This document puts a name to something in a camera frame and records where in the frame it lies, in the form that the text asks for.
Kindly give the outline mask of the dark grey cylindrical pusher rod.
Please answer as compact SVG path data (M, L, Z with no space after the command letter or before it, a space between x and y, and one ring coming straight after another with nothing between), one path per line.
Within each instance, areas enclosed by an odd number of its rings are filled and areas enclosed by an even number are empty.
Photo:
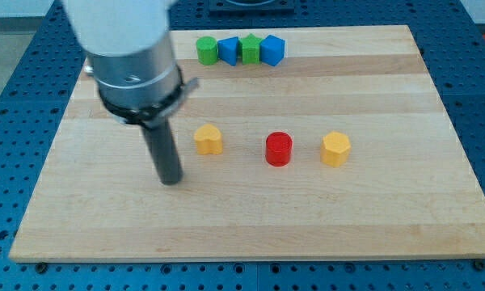
M179 183L183 169L170 123L165 121L154 127L144 124L142 132L160 182L167 186Z

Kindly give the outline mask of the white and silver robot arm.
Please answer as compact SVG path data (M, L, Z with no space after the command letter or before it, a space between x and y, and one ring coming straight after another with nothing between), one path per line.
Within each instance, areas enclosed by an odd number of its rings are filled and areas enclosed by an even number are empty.
M171 41L172 1L64 0L104 107L141 127L161 183L183 169L169 119L197 88L184 81Z

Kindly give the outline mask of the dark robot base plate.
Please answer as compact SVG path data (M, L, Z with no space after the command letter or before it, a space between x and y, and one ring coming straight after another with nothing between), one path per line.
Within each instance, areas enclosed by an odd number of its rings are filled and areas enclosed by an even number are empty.
M293 12L295 0L208 0L210 13Z

